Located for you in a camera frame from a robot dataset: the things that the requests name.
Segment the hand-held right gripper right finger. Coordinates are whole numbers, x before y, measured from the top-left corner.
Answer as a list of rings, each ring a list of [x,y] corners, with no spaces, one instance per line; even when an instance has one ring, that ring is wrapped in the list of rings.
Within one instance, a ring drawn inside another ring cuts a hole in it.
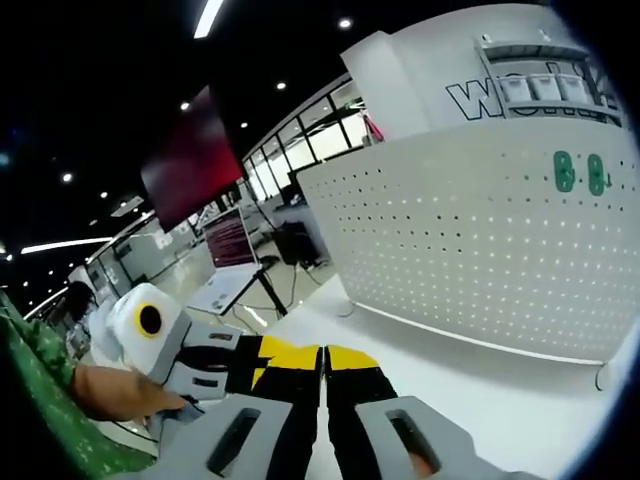
[[[345,479],[471,479],[471,436],[415,396],[400,396],[368,354],[324,348],[329,438]]]

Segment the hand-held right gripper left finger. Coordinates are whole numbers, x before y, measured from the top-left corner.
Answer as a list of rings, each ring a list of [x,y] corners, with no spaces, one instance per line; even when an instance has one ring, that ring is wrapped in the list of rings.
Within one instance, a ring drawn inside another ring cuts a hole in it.
[[[233,394],[180,428],[161,479],[302,479],[317,435],[317,345],[274,356],[250,393]]]

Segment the person's left hand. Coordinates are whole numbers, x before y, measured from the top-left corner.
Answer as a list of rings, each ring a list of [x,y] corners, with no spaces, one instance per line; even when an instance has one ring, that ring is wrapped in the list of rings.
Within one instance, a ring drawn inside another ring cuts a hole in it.
[[[180,395],[165,390],[143,375],[133,374],[126,400],[127,411],[133,418],[150,417],[165,410],[180,410],[186,403]]]

